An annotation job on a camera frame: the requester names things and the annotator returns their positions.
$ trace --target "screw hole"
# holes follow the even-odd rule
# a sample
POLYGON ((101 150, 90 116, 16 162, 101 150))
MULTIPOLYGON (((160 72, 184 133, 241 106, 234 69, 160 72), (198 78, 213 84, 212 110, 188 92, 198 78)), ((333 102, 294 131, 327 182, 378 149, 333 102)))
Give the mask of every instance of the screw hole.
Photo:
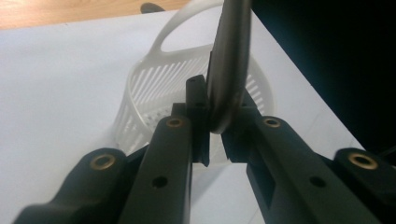
POLYGON ((371 164, 371 162, 369 160, 367 160, 366 158, 363 158, 363 157, 357 157, 357 158, 355 158, 355 160, 360 162, 361 164, 365 164, 365 165, 371 164))
POLYGON ((166 121, 166 125, 171 128, 177 128, 180 127, 183 124, 183 121, 181 119, 169 119, 166 121))
POLYGON ((309 181, 311 182, 312 185, 318 188, 326 187, 326 182, 320 177, 312 176, 311 178, 309 178, 309 181))
POLYGON ((155 189, 161 189, 168 184, 168 179, 164 176, 158 176, 152 180, 152 187, 155 189))
POLYGON ((103 158, 100 158, 100 159, 98 159, 96 161, 96 165, 103 166, 103 165, 105 165, 108 162, 110 162, 110 158, 109 157, 103 157, 103 158))
POLYGON ((280 126, 279 121, 276 119, 264 119, 264 123, 272 128, 278 128, 280 126))

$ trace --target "slotted plastic basket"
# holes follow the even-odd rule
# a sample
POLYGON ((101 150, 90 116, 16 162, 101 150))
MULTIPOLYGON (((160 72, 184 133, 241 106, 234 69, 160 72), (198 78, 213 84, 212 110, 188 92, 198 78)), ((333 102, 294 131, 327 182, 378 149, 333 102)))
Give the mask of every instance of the slotted plastic basket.
MULTIPOLYGON (((221 6, 223 0, 189 2, 163 27, 147 56, 128 76, 125 92, 115 121, 119 149, 130 154, 149 143, 158 121, 171 114, 173 103, 185 102, 185 82, 189 77, 206 76, 213 45, 164 52, 163 41, 192 16, 221 6)), ((247 90, 260 112, 274 114, 270 85, 256 61, 250 57, 247 90)), ((222 148, 220 138, 211 136, 211 159, 222 148)))

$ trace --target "dark plastic part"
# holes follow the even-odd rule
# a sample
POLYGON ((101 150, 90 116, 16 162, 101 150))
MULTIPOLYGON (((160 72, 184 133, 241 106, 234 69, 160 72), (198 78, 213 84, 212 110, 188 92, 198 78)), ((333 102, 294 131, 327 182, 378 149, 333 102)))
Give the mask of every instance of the dark plastic part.
POLYGON ((248 74, 250 0, 224 1, 208 70, 210 130, 223 133, 241 105, 248 74))
POLYGON ((116 149, 101 148, 87 154, 52 201, 26 207, 15 224, 116 222, 131 187, 126 165, 125 155, 116 149))
POLYGON ((134 185, 134 180, 136 179, 137 173, 139 172, 140 164, 142 163, 142 160, 143 160, 148 148, 149 148, 149 145, 142 147, 126 158, 126 160, 128 162, 126 169, 128 170, 127 173, 128 173, 129 179, 131 181, 131 185, 128 186, 128 191, 126 192, 125 197, 124 197, 125 200, 129 194, 129 190, 131 189, 131 186, 134 185))
POLYGON ((253 11, 271 36, 337 118, 374 154, 396 146, 392 3, 253 0, 253 11))
POLYGON ((287 122, 258 118, 251 133, 247 176, 266 223, 379 223, 287 122))
POLYGON ((186 104, 174 103, 172 105, 172 116, 184 116, 186 117, 186 104))
POLYGON ((346 148, 336 153, 332 168, 383 223, 395 223, 396 170, 391 165, 373 153, 346 148))
POLYGON ((142 14, 162 12, 162 11, 165 11, 165 9, 153 3, 144 3, 142 4, 142 6, 140 6, 140 12, 142 14))
POLYGON ((379 153, 378 156, 396 166, 396 146, 379 153))
POLYGON ((192 126, 192 160, 209 165, 209 99, 204 76, 186 81, 187 117, 192 126))
POLYGON ((322 156, 322 155, 320 155, 320 154, 318 154, 318 153, 317 153, 317 156, 319 156, 320 159, 321 159, 328 167, 330 167, 330 168, 332 169, 332 160, 330 160, 329 158, 324 157, 324 156, 322 156))
POLYGON ((119 223, 188 223, 191 154, 190 121, 179 116, 161 119, 119 223))
POLYGON ((248 128, 254 125, 261 114, 248 92, 239 108, 231 126, 221 135, 227 158, 232 162, 248 162, 251 145, 251 134, 248 128))

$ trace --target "white surface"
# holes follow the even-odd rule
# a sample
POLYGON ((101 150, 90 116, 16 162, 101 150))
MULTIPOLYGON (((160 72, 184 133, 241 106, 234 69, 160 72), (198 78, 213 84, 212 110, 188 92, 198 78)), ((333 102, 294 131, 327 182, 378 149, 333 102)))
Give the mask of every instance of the white surface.
MULTIPOLYGON (((173 14, 0 31, 0 223, 50 200, 83 155, 114 146, 128 72, 173 14)), ((218 17, 198 16, 165 48, 210 43, 218 17)), ((273 87, 276 115, 316 152, 361 147, 256 17, 251 53, 273 87)), ((191 223, 262 223, 244 165, 194 177, 191 223)))

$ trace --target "black plastic bracket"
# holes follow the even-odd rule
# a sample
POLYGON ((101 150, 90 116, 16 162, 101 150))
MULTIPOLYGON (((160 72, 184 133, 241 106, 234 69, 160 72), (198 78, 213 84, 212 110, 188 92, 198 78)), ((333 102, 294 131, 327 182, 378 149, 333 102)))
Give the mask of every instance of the black plastic bracket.
POLYGON ((248 162, 250 157, 251 135, 247 130, 254 125, 256 118, 261 114, 248 91, 244 98, 233 123, 221 134, 222 143, 227 158, 232 162, 248 162))
POLYGON ((332 169, 383 223, 394 223, 395 168, 368 151, 345 148, 337 151, 332 169))
POLYGON ((204 76, 191 77, 186 81, 186 114, 192 126, 192 159, 209 165, 209 98, 204 76))
POLYGON ((247 176, 267 222, 380 223, 287 122, 258 118, 250 133, 247 176))
POLYGON ((132 184, 126 167, 123 152, 97 149, 80 160, 49 203, 26 207, 14 223, 115 223, 132 184))
POLYGON ((160 120, 119 223, 188 223, 191 152, 190 121, 181 116, 160 120))

